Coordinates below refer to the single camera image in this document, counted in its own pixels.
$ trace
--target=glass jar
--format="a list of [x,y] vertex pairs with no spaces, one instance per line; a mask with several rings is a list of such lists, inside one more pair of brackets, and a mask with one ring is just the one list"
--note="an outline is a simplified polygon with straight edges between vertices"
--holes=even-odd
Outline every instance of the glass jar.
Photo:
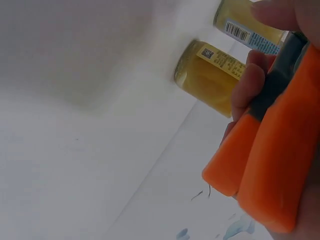
[[193,40],[177,64],[174,81],[187,93],[230,118],[231,93],[245,67],[210,44]]
[[285,31],[257,21],[251,14],[251,5],[250,0],[222,0],[213,24],[251,49],[277,54]]

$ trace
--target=blue stain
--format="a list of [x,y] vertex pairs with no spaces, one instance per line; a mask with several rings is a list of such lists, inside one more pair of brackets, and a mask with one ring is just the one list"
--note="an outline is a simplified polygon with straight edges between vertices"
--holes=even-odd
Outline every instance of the blue stain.
[[176,240],[189,240],[190,236],[187,234],[188,228],[183,229],[176,235]]
[[253,234],[255,232],[255,221],[247,214],[243,214],[239,221],[236,221],[229,226],[223,240],[228,240],[241,232],[247,232],[248,234]]

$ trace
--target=barcode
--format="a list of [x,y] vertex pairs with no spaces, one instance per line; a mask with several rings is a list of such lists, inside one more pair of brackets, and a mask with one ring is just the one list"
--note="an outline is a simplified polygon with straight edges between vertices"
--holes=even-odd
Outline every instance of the barcode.
[[225,25],[225,31],[244,42],[247,42],[250,36],[250,32],[229,21]]
[[202,53],[201,53],[201,55],[202,55],[202,56],[205,56],[207,59],[211,59],[214,54],[215,54],[215,53],[214,53],[213,51],[210,51],[210,50],[207,49],[207,48],[205,48],[205,49],[202,51]]

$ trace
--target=orange plastic handle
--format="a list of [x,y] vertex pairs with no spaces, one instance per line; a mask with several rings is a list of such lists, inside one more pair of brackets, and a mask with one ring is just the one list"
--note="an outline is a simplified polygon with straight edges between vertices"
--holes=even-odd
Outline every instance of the orange plastic handle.
[[291,232],[320,134],[320,52],[309,46],[285,92],[266,112],[237,194],[271,231]]
[[239,190],[260,124],[250,114],[243,115],[202,172],[208,184],[228,197]]

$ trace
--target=yellow label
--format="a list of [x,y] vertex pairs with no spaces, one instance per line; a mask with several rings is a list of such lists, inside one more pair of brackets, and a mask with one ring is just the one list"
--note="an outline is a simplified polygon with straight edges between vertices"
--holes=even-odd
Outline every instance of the yellow label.
[[196,55],[238,80],[246,68],[246,65],[237,59],[207,43]]

